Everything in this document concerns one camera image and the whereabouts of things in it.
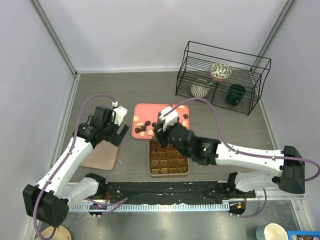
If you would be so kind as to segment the gold chocolate box with tray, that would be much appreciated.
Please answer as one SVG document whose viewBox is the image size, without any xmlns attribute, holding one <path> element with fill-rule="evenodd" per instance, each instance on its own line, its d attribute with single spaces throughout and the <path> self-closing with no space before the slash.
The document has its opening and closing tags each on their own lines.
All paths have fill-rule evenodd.
<svg viewBox="0 0 320 240">
<path fill-rule="evenodd" d="M 148 170 L 151 176 L 183 176 L 189 172 L 188 158 L 171 144 L 162 147 L 157 141 L 150 139 L 148 147 Z"/>
</svg>

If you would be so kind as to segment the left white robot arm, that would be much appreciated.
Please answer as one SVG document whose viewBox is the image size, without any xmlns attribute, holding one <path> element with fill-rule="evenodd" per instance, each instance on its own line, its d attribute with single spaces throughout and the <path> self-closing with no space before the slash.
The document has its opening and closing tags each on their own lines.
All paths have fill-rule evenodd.
<svg viewBox="0 0 320 240">
<path fill-rule="evenodd" d="M 117 133 L 128 110 L 123 106 L 113 108 L 98 106 L 89 123 L 81 123 L 74 131 L 68 146 L 51 170 L 37 182 L 28 184 L 22 191 L 28 216 L 53 228 L 66 219 L 69 209 L 86 198 L 102 199 L 107 192 L 106 179 L 88 173 L 80 182 L 68 183 L 84 159 L 101 142 L 118 147 L 129 126 Z"/>
</svg>

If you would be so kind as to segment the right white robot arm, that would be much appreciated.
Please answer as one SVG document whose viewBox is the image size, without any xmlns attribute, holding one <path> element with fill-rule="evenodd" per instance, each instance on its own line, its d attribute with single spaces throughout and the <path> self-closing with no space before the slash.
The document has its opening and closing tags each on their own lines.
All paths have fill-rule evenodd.
<svg viewBox="0 0 320 240">
<path fill-rule="evenodd" d="M 218 139 L 196 136 L 181 123 L 166 130 L 162 130 L 161 124 L 153 123 L 150 130 L 152 140 L 159 148 L 171 146 L 199 165 L 233 165 L 251 169 L 249 173 L 229 174 L 225 190 L 230 197 L 272 187 L 290 194 L 305 193 L 305 164 L 293 146 L 286 145 L 282 150 L 261 150 L 227 145 Z"/>
</svg>

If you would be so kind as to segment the dark leaf chocolate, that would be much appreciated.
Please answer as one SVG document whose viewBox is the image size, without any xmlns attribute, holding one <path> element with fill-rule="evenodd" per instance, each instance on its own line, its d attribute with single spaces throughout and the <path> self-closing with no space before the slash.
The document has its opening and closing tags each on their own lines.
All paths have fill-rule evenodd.
<svg viewBox="0 0 320 240">
<path fill-rule="evenodd" d="M 145 122 L 144 125 L 145 125 L 145 126 L 149 126 L 150 124 L 151 124 L 151 122 L 148 120 L 148 121 Z"/>
</svg>

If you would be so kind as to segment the white oval chocolate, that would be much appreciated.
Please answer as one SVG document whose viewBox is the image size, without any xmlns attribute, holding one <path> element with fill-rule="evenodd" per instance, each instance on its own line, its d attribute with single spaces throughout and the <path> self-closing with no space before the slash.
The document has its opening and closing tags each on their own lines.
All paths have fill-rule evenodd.
<svg viewBox="0 0 320 240">
<path fill-rule="evenodd" d="M 154 135 L 154 131 L 153 131 L 152 129 L 150 129 L 150 130 L 147 132 L 147 135 L 148 135 L 148 136 Z"/>
</svg>

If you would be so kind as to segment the rose gold tin lid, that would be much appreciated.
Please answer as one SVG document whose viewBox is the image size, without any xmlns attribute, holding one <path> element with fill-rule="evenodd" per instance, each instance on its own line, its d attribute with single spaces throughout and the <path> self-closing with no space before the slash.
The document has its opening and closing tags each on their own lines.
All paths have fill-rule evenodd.
<svg viewBox="0 0 320 240">
<path fill-rule="evenodd" d="M 85 157 L 81 167 L 111 171 L 116 163 L 119 147 L 107 141 L 99 143 L 92 152 Z"/>
</svg>

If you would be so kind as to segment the pink plastic tray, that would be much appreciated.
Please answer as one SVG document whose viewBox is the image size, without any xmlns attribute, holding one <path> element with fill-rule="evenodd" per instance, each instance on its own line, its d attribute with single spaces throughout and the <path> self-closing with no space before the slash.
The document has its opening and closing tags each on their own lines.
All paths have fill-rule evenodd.
<svg viewBox="0 0 320 240">
<path fill-rule="evenodd" d="M 158 113 L 165 109 L 166 107 L 175 107 L 175 104 L 156 104 L 156 103 L 139 103 L 134 108 L 133 117 L 139 117 L 139 121 L 132 121 L 131 135 L 135 139 L 145 139 L 150 140 L 154 135 L 149 136 L 148 131 L 152 130 L 152 123 L 157 123 Z M 181 123 L 188 130 L 190 129 L 190 111 L 186 105 L 181 105 L 176 109 L 178 113 L 178 122 Z M 142 126 L 137 126 L 137 123 L 143 123 L 145 126 L 145 122 L 150 121 L 150 125 L 146 126 L 146 131 L 144 136 L 140 136 L 140 133 L 135 132 L 135 128 L 140 128 Z"/>
</svg>

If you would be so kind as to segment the striped ceramic cup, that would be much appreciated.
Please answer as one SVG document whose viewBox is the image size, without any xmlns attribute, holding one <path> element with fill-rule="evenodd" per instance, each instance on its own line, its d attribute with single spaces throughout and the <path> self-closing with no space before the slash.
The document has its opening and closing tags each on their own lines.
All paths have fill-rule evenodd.
<svg viewBox="0 0 320 240">
<path fill-rule="evenodd" d="M 212 86 L 212 82 L 199 78 L 195 80 L 191 85 L 190 93 L 195 98 L 205 98 L 208 95 Z"/>
</svg>

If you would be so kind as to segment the dark green mug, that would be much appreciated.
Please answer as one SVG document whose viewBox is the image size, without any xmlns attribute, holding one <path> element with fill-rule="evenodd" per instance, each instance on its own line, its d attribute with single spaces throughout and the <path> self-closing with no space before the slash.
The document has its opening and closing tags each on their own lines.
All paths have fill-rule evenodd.
<svg viewBox="0 0 320 240">
<path fill-rule="evenodd" d="M 232 84 L 226 94 L 226 102 L 232 106 L 237 106 L 243 99 L 246 89 L 241 84 Z"/>
</svg>

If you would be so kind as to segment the floral ceramic bowl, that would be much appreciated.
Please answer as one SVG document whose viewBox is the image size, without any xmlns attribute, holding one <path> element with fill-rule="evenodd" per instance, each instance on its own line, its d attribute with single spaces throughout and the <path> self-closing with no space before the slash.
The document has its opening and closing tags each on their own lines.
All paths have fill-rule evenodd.
<svg viewBox="0 0 320 240">
<path fill-rule="evenodd" d="M 232 75 L 232 69 L 225 63 L 216 62 L 210 65 L 209 74 L 214 81 L 224 82 Z"/>
</svg>

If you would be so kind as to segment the beige plate bottom left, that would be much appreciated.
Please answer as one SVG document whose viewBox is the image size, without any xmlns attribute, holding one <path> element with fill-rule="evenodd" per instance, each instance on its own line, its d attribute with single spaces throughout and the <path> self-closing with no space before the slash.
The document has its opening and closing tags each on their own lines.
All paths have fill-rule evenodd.
<svg viewBox="0 0 320 240">
<path fill-rule="evenodd" d="M 47 227 L 44 229 L 41 234 L 45 237 L 48 238 L 52 234 L 54 228 L 52 226 Z M 64 226 L 59 226 L 56 228 L 55 233 L 52 237 L 52 240 L 72 240 L 72 236 L 70 232 L 68 231 L 67 228 Z"/>
</svg>

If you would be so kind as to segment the white bowl bottom right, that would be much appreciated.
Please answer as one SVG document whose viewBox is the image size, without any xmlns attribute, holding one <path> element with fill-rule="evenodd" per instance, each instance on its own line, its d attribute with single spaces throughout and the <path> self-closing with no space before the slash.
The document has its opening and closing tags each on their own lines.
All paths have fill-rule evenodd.
<svg viewBox="0 0 320 240">
<path fill-rule="evenodd" d="M 286 230 L 276 223 L 261 225 L 256 229 L 257 240 L 288 240 Z"/>
</svg>

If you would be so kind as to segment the blue box corner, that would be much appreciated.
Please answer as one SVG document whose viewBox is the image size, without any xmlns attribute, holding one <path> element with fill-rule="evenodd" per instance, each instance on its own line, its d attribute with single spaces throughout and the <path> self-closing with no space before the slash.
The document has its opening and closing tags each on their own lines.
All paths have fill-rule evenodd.
<svg viewBox="0 0 320 240">
<path fill-rule="evenodd" d="M 289 240 L 320 240 L 319 231 L 287 231 Z"/>
</svg>

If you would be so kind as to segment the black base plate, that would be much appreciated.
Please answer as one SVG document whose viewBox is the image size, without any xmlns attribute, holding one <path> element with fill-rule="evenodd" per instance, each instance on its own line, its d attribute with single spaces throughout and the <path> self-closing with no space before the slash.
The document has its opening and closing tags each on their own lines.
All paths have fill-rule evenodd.
<svg viewBox="0 0 320 240">
<path fill-rule="evenodd" d="M 254 191 L 243 193 L 218 181 L 109 182 L 106 193 L 111 203 L 128 198 L 129 205 L 221 204 L 256 197 Z"/>
</svg>

